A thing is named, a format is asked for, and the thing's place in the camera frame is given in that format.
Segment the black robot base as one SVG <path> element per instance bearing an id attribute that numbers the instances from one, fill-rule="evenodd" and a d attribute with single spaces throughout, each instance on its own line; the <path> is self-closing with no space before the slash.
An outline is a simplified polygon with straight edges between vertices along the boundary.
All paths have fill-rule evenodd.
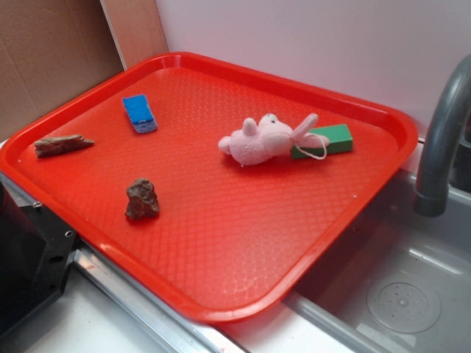
<path id="1" fill-rule="evenodd" d="M 76 246 L 48 207 L 19 206 L 1 186 L 1 338 L 63 295 Z"/>

